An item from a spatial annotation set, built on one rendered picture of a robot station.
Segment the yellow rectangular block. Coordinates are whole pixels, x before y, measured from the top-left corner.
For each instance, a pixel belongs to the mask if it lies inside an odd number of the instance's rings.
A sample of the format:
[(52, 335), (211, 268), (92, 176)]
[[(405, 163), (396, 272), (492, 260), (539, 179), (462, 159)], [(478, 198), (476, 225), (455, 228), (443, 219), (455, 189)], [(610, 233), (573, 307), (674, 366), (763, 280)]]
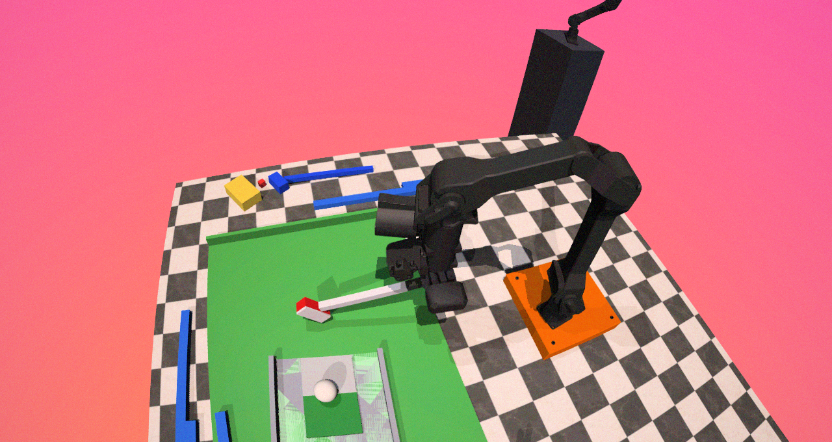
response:
[(261, 199), (261, 191), (256, 189), (243, 175), (232, 179), (231, 182), (225, 185), (227, 195), (235, 200), (235, 203), (240, 206), (242, 211), (247, 211), (255, 204), (258, 204)]

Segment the white ball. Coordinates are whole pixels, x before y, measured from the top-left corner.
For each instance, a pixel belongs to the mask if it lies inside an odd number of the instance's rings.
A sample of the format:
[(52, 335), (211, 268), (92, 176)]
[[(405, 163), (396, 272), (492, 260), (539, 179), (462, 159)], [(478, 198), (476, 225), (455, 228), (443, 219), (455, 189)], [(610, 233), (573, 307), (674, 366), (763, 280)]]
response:
[(337, 395), (337, 387), (330, 380), (321, 380), (314, 386), (314, 395), (321, 402), (331, 402)]

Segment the green flat mat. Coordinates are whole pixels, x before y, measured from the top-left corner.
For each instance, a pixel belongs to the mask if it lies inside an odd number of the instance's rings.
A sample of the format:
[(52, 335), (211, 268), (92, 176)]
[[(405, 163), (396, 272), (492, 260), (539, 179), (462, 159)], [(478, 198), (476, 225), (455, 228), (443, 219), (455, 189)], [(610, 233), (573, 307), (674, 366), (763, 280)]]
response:
[[(325, 301), (398, 284), (376, 218), (209, 246), (207, 346), (212, 442), (216, 412), (231, 442), (271, 442), (268, 356), (365, 354), (383, 348), (400, 442), (488, 442), (425, 288), (297, 315)], [(289, 360), (288, 360), (289, 359)]]

